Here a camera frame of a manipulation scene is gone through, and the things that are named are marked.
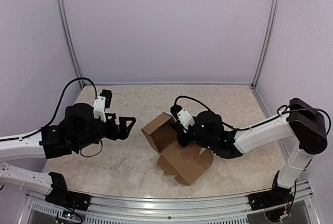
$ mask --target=cardboard box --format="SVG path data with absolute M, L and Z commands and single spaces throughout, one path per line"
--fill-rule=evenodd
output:
M 166 175 L 175 175 L 182 185 L 191 185 L 213 163 L 213 153 L 191 143 L 182 148 L 177 142 L 177 133 L 170 127 L 172 116 L 162 113 L 142 128 L 151 147 L 161 154 L 157 165 Z

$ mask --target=box flap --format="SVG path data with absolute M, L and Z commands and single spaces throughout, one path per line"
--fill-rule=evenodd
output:
M 182 185 L 189 186 L 197 180 L 213 163 L 214 157 L 211 150 L 205 150 L 189 166 L 187 166 L 175 180 Z
M 162 151 L 161 156 L 180 173 L 197 158 L 200 149 L 201 148 L 194 143 L 190 143 L 186 148 L 183 148 L 175 140 Z
M 171 143 L 176 141 L 176 139 L 177 136 L 174 133 L 169 133 L 156 143 L 156 147 L 159 151 L 163 152 Z
M 162 126 L 164 123 L 166 123 L 171 118 L 172 118 L 172 116 L 163 112 L 157 118 L 155 118 L 150 123 L 148 123 L 145 127 L 143 127 L 141 130 L 144 133 L 151 135 L 158 127 Z
M 177 175 L 178 171 L 169 163 L 163 155 L 161 155 L 156 163 L 164 171 L 166 175 Z
M 159 154 L 161 154 L 160 150 L 157 148 L 156 144 L 154 143 L 153 139 L 150 135 L 146 134 L 145 132 L 142 132 L 144 136 L 146 137 L 147 141 L 149 142 L 150 146 Z
M 203 154 L 203 152 L 205 151 L 206 149 L 205 148 L 201 148 L 200 152 L 199 152 L 199 155 Z

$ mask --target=black cable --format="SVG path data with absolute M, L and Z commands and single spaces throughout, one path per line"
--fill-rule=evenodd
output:
M 295 110 L 284 111 L 284 112 L 282 112 L 282 115 L 287 114 L 287 113 L 292 113 L 292 112 L 299 112 L 299 111 L 320 111 L 320 112 L 323 112 L 326 115 L 327 119 L 328 119 L 328 129 L 326 131 L 326 135 L 328 135 L 328 133 L 331 130 L 332 121 L 331 121 L 331 118 L 328 115 L 328 113 L 326 111 L 324 111 L 323 109 L 319 109 L 319 108 L 295 109 Z
M 94 82 L 90 78 L 87 78 L 87 77 L 77 77 L 77 78 L 74 78 L 73 80 L 71 80 L 70 82 L 68 82 L 67 85 L 63 88 L 61 96 L 60 96 L 58 104 L 57 104 L 57 107 L 56 107 L 56 109 L 54 111 L 54 114 L 53 114 L 50 122 L 48 122 L 44 127 L 47 127 L 47 126 L 51 125 L 51 123 L 53 123 L 54 119 L 56 118 L 56 115 L 58 113 L 58 110 L 59 110 L 62 98 L 63 98 L 63 96 L 65 94 L 65 91 L 68 88 L 68 86 L 70 86 L 75 81 L 79 81 L 79 80 L 87 80 L 89 83 L 91 83 L 91 85 L 94 87 L 94 90 L 95 90 L 95 99 L 97 99 L 97 89 L 96 89 L 96 86 L 95 86 Z
M 100 151 L 98 151 L 96 154 L 94 154 L 94 155 L 83 155 L 82 154 L 82 150 L 83 149 L 82 149 L 82 150 L 80 150 L 80 155 L 82 155 L 83 157 L 86 157 L 86 158 L 97 156 L 103 150 L 103 142 L 102 142 L 102 140 L 100 140 L 99 143 L 100 143 Z
M 176 99 L 175 99 L 175 103 L 174 104 L 177 104 L 177 101 L 179 100 L 179 98 L 187 98 L 187 99 L 190 99 L 190 100 L 193 100 L 194 102 L 197 102 L 198 104 L 202 105 L 203 107 L 205 107 L 207 110 L 213 112 L 211 109 L 209 109 L 209 107 L 207 105 L 205 105 L 203 102 L 200 102 L 198 99 L 195 99 L 195 98 L 192 98 L 192 97 L 189 97 L 189 96 L 178 96 Z
M 75 209 L 71 210 L 69 207 L 64 207 L 63 208 L 67 209 L 68 211 L 70 211 L 73 215 L 78 216 L 78 218 L 80 219 L 80 222 L 78 222 L 78 224 L 82 224 L 83 223 L 83 219 L 81 217 L 81 215 L 79 215 L 77 212 L 75 212 Z
M 97 99 L 97 89 L 96 89 L 96 86 L 95 86 L 94 82 L 90 78 L 87 78 L 87 77 L 77 77 L 77 78 L 74 78 L 73 80 L 71 80 L 70 82 L 68 82 L 67 85 L 63 88 L 61 96 L 60 96 L 58 104 L 57 104 L 57 107 L 56 107 L 56 109 L 55 109 L 55 111 L 53 113 L 53 116 L 52 116 L 51 120 L 46 125 L 44 125 L 43 127 L 50 126 L 53 123 L 53 121 L 56 118 L 56 115 L 58 113 L 58 110 L 59 110 L 59 107 L 60 107 L 60 104 L 61 104 L 61 101 L 62 101 L 62 98 L 63 98 L 63 96 L 65 94 L 66 89 L 72 83 L 74 83 L 75 81 L 79 81 L 79 80 L 87 80 L 89 83 L 91 83 L 91 85 L 94 87 L 94 90 L 95 90 L 95 99 Z M 31 136 L 35 135 L 36 133 L 38 133 L 40 131 L 41 131 L 41 128 L 38 129 L 38 130 L 36 130 L 36 131 L 34 131 L 33 133 L 30 133 L 30 134 L 26 135 L 26 136 L 22 136 L 22 139 L 31 137 Z M 0 142 L 1 141 L 19 140 L 19 139 L 20 139 L 19 137 L 11 137 L 11 138 L 0 139 Z
M 200 102 L 198 99 L 195 99 L 195 98 L 192 98 L 192 97 L 189 97 L 189 96 L 178 96 L 176 99 L 175 99 L 175 102 L 174 104 L 177 104 L 177 101 L 179 100 L 179 98 L 187 98 L 187 99 L 190 99 L 190 100 L 193 100 L 197 103 L 199 103 L 200 105 L 202 105 L 203 107 L 205 107 L 207 110 L 213 112 L 207 105 L 205 105 L 204 103 Z M 330 132 L 331 130 L 331 126 L 332 126 L 332 123 L 331 123 L 331 118 L 330 116 L 328 115 L 328 113 L 322 109 L 319 109 L 319 108 L 306 108 L 306 109 L 295 109 L 295 110 L 288 110 L 289 106 L 284 104 L 282 106 L 280 106 L 277 110 L 276 110 L 276 113 L 278 114 L 277 116 L 273 117 L 273 118 L 269 118 L 268 120 L 264 121 L 264 122 L 261 122 L 261 123 L 258 123 L 256 125 L 253 125 L 251 127 L 247 127 L 247 128 L 235 128 L 234 126 L 228 124 L 228 123 L 225 123 L 222 121 L 222 124 L 229 127 L 230 129 L 232 130 L 237 130 L 237 131 L 244 131 L 244 130 L 250 130 L 252 128 L 256 128 L 258 126 L 261 126 L 263 124 L 266 124 L 266 123 L 269 123 L 273 120 L 276 120 L 277 118 L 279 118 L 281 115 L 284 115 L 284 114 L 287 114 L 287 113 L 292 113 L 292 112 L 300 112 L 300 111 L 320 111 L 320 112 L 323 112 L 326 116 L 327 116 L 327 119 L 328 119 L 328 129 L 327 129 L 327 132 L 326 132 L 326 135 L 328 135 L 328 133 Z
M 298 179 L 295 180 L 295 185 L 294 185 L 295 190 L 294 190 L 294 193 L 293 193 L 293 196 L 292 196 L 292 201 L 291 201 L 291 204 L 290 204 L 290 207 L 289 207 L 289 210 L 287 211 L 287 213 L 290 212 L 291 207 L 292 207 L 292 205 L 293 205 L 293 202 L 294 202 L 294 200 L 295 200 L 296 191 L 297 191 L 297 182 L 298 182 Z
M 195 99 L 195 98 L 192 98 L 192 97 L 189 97 L 189 96 L 178 96 L 176 99 L 175 99 L 175 102 L 174 104 L 177 104 L 177 101 L 180 99 L 180 98 L 187 98 L 187 99 L 190 99 L 194 102 L 197 102 L 198 104 L 202 105 L 203 107 L 205 107 L 208 111 L 211 111 L 213 112 L 207 105 L 205 105 L 203 102 L 199 101 L 198 99 Z M 233 129 L 233 130 L 238 130 L 237 128 L 235 128 L 234 126 L 230 125 L 230 124 L 227 124 L 225 122 L 222 121 L 222 124 L 229 127 L 230 129 Z

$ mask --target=white bracket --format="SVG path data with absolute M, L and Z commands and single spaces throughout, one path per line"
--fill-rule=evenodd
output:
M 178 112 L 178 119 L 184 128 L 184 133 L 187 133 L 189 126 L 193 126 L 195 124 L 193 117 L 186 109 L 182 109 Z
M 98 96 L 94 103 L 94 119 L 100 117 L 103 123 L 106 122 L 105 116 L 105 102 L 106 98 L 102 96 Z

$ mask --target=metal frame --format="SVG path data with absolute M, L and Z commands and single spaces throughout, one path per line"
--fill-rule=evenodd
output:
M 241 86 L 251 86 L 249 83 L 182 83 L 182 82 L 173 82 L 173 83 L 97 83 L 95 86 L 117 86 L 117 85 L 241 85 Z
M 92 194 L 91 204 L 87 212 L 77 211 L 84 216 L 85 223 L 217 223 L 223 220 L 235 220 L 244 216 L 260 213 L 264 210 L 252 211 L 248 194 L 202 197 L 193 199 L 141 199 L 119 196 Z M 298 182 L 295 202 L 311 201 L 313 195 L 308 181 Z M 271 210 L 280 206 L 265 209 Z M 28 223 L 32 210 L 55 215 L 63 208 L 44 201 L 44 196 L 28 192 L 25 196 L 25 208 L 19 224 Z
M 252 81 L 252 84 L 251 84 L 251 86 L 254 89 L 256 89 L 256 87 L 258 85 L 258 82 L 259 82 L 259 79 L 260 79 L 260 76 L 261 76 L 261 73 L 262 73 L 262 70 L 263 70 L 263 66 L 264 66 L 264 63 L 265 63 L 265 59 L 266 59 L 266 56 L 267 56 L 268 47 L 270 45 L 270 41 L 271 41 L 271 37 L 272 37 L 272 33 L 273 33 L 278 2 L 279 2 L 279 0 L 272 0 L 272 2 L 271 2 L 270 13 L 269 13 L 269 17 L 268 17 L 268 24 L 267 24 L 266 31 L 265 31 L 264 43 L 263 43 L 263 46 L 261 48 L 259 61 L 258 61 L 257 68 L 256 68 L 255 74 L 254 74 L 254 78 L 253 78 L 253 81 Z M 57 5 L 58 5 L 58 10 L 59 10 L 60 21 L 61 21 L 61 24 L 62 24 L 63 33 L 64 33 L 64 36 L 65 36 L 67 48 L 69 50 L 70 59 L 71 59 L 71 62 L 72 62 L 72 65 L 73 65 L 73 68 L 74 68 L 74 71 L 75 71 L 75 75 L 77 77 L 82 77 L 83 76 L 82 71 L 81 71 L 78 59 L 76 57 L 76 54 L 75 54 L 74 44 L 73 44 L 73 40 L 72 40 L 72 37 L 71 37 L 70 29 L 69 29 L 69 26 L 68 26 L 64 0 L 57 0 Z M 202 83 L 202 84 L 220 84 L 220 83 Z M 221 84 L 249 85 L 249 83 L 221 83 Z M 79 85 L 80 85 L 80 88 L 82 89 L 86 84 L 83 81 L 79 81 Z
M 269 113 L 260 97 L 260 95 L 258 94 L 257 90 L 255 88 L 253 88 L 253 86 L 250 86 L 250 90 L 254 96 L 254 98 L 257 100 L 257 103 L 262 111 L 262 113 L 264 114 L 264 116 L 267 118 L 269 117 Z M 283 158 L 286 160 L 288 160 L 288 157 L 289 157 L 289 152 L 287 150 L 287 147 L 285 146 L 285 144 L 282 142 L 282 140 L 278 140 L 278 144 L 279 144 L 279 147 L 281 149 L 281 152 L 282 152 L 282 156 Z
M 63 35 L 66 40 L 67 48 L 69 51 L 69 56 L 74 68 L 74 72 L 76 77 L 82 77 L 82 72 L 81 68 L 78 62 L 78 59 L 76 58 L 75 50 L 74 50 L 74 45 L 73 45 L 73 40 L 71 37 L 71 33 L 69 30 L 68 22 L 67 22 L 67 17 L 66 17 L 66 10 L 65 10 L 65 3 L 63 0 L 57 0 L 57 6 L 59 10 L 59 15 L 60 15 L 60 21 L 62 25 L 62 30 L 63 30 Z M 79 81 L 79 86 L 80 89 L 84 87 L 84 83 L 82 81 Z
M 252 82 L 252 86 L 254 89 L 256 89 L 256 87 L 258 85 L 258 82 L 259 82 L 259 79 L 260 79 L 260 76 L 262 73 L 262 69 L 263 69 L 263 66 L 264 66 L 264 63 L 266 60 L 268 48 L 270 46 L 278 3 L 279 3 L 279 0 L 272 0 L 272 3 L 271 3 L 271 9 L 270 9 L 269 17 L 268 17 L 268 24 L 267 24 L 267 28 L 266 28 L 264 43 L 261 48 L 259 62 L 257 65 L 257 69 L 255 71 L 255 74 L 254 74 L 253 82 Z
M 69 50 L 70 59 L 73 65 L 73 69 L 75 71 L 75 75 L 76 77 L 82 77 L 83 76 L 82 71 L 75 54 L 74 45 L 66 17 L 64 0 L 56 0 L 56 1 L 57 1 L 64 37 L 66 40 L 67 48 Z M 279 0 L 272 0 L 271 2 L 264 42 L 261 48 L 260 58 L 258 61 L 257 68 L 255 70 L 252 84 L 200 83 L 202 85 L 219 84 L 219 85 L 249 86 L 265 117 L 268 117 L 268 111 L 265 108 L 263 101 L 257 92 L 257 85 L 260 76 L 262 74 L 268 48 L 272 38 L 274 23 L 278 8 L 278 2 Z M 124 84 L 98 84 L 98 85 L 124 85 Z M 85 83 L 79 81 L 79 86 L 82 90 L 83 87 L 85 86 Z M 288 158 L 287 149 L 281 140 L 279 140 L 278 143 L 281 148 L 284 159 L 286 160 Z M 86 218 L 91 218 L 91 219 L 102 218 L 101 220 L 104 221 L 110 218 L 112 220 L 127 219 L 132 222 L 133 221 L 142 222 L 149 220 L 149 222 L 153 221 L 156 223 L 157 222 L 177 223 L 179 221 L 181 221 L 182 223 L 186 223 L 187 221 L 202 222 L 202 221 L 211 221 L 211 220 L 221 220 L 221 218 L 234 218 L 237 216 L 244 215 L 246 212 L 251 212 L 251 208 L 247 202 L 246 195 L 247 194 L 239 194 L 231 196 L 207 197 L 200 199 L 170 199 L 170 200 L 135 199 L 128 197 L 94 195 L 88 213 L 81 213 L 81 214 L 85 214 Z M 312 195 L 310 186 L 307 182 L 299 182 L 296 196 L 297 196 L 295 199 L 296 202 L 305 200 L 311 223 L 321 224 L 321 217 L 319 214 L 319 210 L 315 202 L 315 199 Z M 48 203 L 45 203 L 40 195 L 27 194 L 21 206 L 21 208 L 24 208 L 24 211 L 22 212 L 22 215 L 19 217 L 18 223 L 28 223 L 29 215 L 32 210 L 31 206 L 34 201 L 50 205 Z

